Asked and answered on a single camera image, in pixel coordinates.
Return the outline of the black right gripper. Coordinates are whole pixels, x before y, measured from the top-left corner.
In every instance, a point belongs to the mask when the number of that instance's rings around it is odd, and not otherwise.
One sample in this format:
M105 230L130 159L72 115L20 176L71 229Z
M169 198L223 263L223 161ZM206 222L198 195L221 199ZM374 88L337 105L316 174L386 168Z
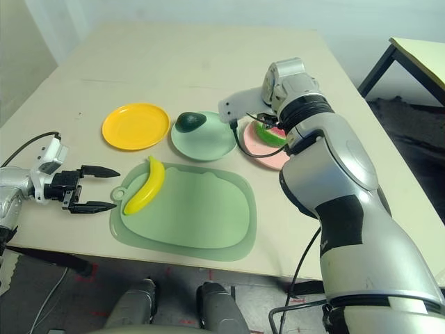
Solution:
M257 121L262 123L265 127L277 127L279 125L277 116L267 113L258 113Z

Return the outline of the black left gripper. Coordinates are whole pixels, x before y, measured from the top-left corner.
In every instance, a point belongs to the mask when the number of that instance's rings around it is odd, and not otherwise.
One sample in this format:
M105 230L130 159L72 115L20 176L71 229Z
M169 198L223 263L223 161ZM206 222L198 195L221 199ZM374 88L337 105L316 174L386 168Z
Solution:
M101 201L79 203L81 185L85 175L96 178L119 177L120 173L102 166L82 165L80 169L56 173L50 183L44 185L44 198L62 203L62 208L72 214L96 214L116 207L116 204Z

